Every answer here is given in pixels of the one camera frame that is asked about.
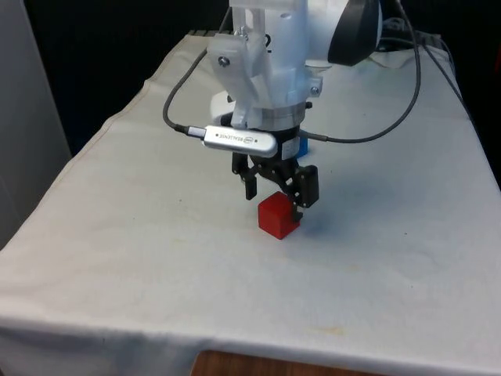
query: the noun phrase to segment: table surface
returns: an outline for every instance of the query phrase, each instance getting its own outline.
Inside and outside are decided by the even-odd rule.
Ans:
[[[276,187],[260,180],[245,201],[230,154],[162,122],[206,44],[186,37],[169,54],[0,253],[4,373],[189,374],[213,349],[390,375],[501,374],[501,195],[426,54],[400,128],[366,145],[312,144],[301,163],[319,166],[321,201],[278,241],[257,225]],[[304,128],[378,132],[406,108],[414,74],[412,52],[333,67]],[[207,124],[221,89],[205,60],[172,117]]]

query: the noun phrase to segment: screw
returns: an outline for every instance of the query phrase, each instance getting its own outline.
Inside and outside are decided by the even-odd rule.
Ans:
[[[218,62],[223,68],[226,68],[229,65],[229,59],[226,56],[219,57]]]

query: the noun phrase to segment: table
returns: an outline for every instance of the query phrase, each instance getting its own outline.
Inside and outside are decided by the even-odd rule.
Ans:
[[[204,351],[195,360],[190,376],[378,376],[339,368]]]
[[[301,163],[319,166],[321,201],[278,241],[257,226],[277,189],[260,181],[245,201],[230,154],[162,122],[206,44],[183,39],[0,253],[4,373],[187,375],[212,349],[399,376],[501,374],[501,196],[426,54],[401,128],[312,145]],[[414,70],[412,52],[395,52],[325,71],[305,128],[386,128]],[[221,89],[204,61],[173,119],[207,124]]]

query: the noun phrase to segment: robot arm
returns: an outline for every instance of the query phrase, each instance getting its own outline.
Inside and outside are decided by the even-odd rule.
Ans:
[[[248,200],[257,194],[256,175],[260,175],[280,186],[294,205],[294,221],[299,221],[302,210],[319,199],[317,167],[301,167],[296,158],[307,100],[322,93],[322,77],[306,67],[306,60],[351,66],[368,57],[381,33],[380,4],[378,0],[229,0],[229,4],[235,33],[216,34],[207,54],[226,90],[213,99],[213,118],[216,125],[231,127],[231,136],[224,147],[219,139],[206,146],[233,151],[232,171],[245,182]],[[271,153],[264,154],[260,147],[263,133],[275,140]]]

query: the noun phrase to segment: gray wall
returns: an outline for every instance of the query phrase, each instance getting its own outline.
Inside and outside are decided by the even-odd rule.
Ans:
[[[69,159],[23,3],[0,0],[0,249]]]

